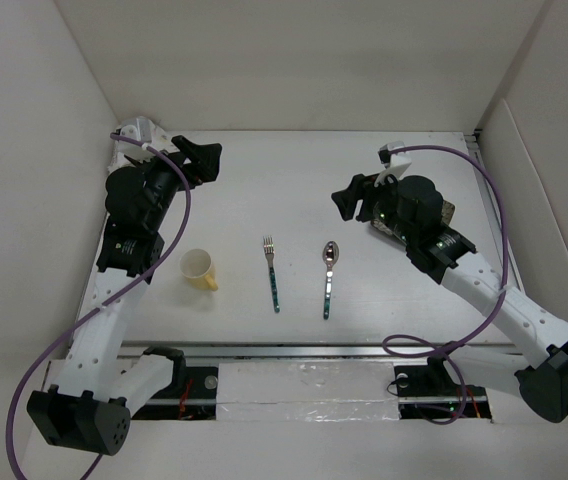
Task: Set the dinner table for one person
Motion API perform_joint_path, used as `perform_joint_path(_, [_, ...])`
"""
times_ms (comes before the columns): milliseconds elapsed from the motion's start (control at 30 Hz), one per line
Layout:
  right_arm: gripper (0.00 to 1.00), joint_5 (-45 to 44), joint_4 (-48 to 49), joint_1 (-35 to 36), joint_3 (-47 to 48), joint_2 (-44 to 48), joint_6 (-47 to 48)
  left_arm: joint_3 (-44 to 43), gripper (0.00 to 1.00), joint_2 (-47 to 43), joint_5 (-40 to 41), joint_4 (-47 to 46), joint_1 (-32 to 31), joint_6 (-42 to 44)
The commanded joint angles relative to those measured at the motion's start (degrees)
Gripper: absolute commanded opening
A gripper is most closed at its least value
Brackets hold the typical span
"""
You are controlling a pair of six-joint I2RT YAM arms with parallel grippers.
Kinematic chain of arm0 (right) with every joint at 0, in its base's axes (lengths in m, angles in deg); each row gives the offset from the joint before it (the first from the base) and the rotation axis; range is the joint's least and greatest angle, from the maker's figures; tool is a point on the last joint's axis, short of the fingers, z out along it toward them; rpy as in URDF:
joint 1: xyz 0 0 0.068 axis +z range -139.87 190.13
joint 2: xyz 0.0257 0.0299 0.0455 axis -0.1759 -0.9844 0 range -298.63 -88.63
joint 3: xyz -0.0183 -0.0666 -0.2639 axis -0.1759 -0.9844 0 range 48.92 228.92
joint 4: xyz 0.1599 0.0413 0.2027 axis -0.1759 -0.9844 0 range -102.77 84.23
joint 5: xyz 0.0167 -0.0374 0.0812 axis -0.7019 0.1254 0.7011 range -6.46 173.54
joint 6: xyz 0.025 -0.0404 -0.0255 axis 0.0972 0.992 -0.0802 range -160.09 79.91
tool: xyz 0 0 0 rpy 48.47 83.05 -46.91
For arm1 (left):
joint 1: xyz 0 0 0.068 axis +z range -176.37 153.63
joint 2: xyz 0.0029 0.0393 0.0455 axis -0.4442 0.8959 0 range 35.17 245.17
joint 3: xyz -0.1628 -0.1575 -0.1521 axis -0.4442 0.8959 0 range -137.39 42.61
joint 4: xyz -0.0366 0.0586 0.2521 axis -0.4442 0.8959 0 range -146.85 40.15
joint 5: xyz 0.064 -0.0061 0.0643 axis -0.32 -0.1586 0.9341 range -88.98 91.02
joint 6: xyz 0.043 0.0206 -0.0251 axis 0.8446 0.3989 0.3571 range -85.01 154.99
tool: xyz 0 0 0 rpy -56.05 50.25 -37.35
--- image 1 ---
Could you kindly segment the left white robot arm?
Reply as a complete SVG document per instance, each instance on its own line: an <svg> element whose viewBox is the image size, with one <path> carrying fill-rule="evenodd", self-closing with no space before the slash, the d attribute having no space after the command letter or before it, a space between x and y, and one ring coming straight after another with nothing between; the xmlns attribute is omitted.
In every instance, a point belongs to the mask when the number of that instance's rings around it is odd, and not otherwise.
<svg viewBox="0 0 568 480"><path fill-rule="evenodd" d="M149 347L127 371L117 357L134 310L153 274L174 247L160 226L176 193L213 182L223 147L199 145L182 135L175 151L164 153L141 141L149 153L131 159L105 182L107 219L91 306L94 315L80 324L58 377L45 391L31 393L27 412L52 446L115 455L133 416L157 394L176 396L189 387L182 351Z"/></svg>

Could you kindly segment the floral patterned placemat cloth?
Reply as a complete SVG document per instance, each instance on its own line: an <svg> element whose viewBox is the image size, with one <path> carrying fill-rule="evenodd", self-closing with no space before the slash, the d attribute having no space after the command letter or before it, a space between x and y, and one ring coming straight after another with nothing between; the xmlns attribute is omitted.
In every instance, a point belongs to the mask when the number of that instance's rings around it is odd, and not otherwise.
<svg viewBox="0 0 568 480"><path fill-rule="evenodd" d="M132 140L132 143L122 141L122 140L115 140L114 141L114 148L113 148L113 155L111 163L108 166L108 172L112 173L113 171L125 167L131 166L129 162L130 159L133 160L134 163L145 163L151 160L153 154L148 150L142 148L143 145L151 146L152 148L161 151L168 151L170 148L173 147L171 143L170 136L166 133L166 141L163 144L163 148L154 148L148 143L138 143Z"/></svg>

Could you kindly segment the yellow mug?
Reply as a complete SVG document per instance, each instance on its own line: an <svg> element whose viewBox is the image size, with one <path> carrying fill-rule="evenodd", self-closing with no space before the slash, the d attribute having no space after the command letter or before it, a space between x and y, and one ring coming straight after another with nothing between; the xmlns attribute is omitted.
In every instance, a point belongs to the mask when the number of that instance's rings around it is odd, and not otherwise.
<svg viewBox="0 0 568 480"><path fill-rule="evenodd" d="M185 280L199 290L217 291L215 266L210 254L203 249L185 252L179 263L180 272Z"/></svg>

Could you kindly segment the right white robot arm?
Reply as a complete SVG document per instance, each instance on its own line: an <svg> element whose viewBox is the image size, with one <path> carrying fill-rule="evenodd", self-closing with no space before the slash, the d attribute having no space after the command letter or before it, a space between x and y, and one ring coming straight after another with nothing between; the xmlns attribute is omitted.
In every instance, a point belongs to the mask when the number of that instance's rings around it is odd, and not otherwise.
<svg viewBox="0 0 568 480"><path fill-rule="evenodd" d="M331 199L343 220L373 222L396 237L420 272L484 315L521 354L490 355L450 344L450 359L426 369L432 390L450 393L463 379L520 397L546 421L560 423L568 416L568 322L521 290L502 285L474 244L444 221L445 201L431 180L379 181L358 174Z"/></svg>

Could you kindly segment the fork with green handle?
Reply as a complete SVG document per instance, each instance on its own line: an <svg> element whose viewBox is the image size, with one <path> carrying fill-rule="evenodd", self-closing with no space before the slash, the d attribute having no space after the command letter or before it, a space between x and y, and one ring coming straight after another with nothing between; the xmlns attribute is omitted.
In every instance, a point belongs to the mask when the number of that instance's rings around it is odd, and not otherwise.
<svg viewBox="0 0 568 480"><path fill-rule="evenodd" d="M270 281L270 289L271 289L271 297L273 303L273 309L275 313L280 312L280 303L278 297L278 287L277 287L277 280L276 280L276 272L274 268L274 242L271 236L264 236L263 237L263 250L264 255L268 265L269 271L269 281Z"/></svg>

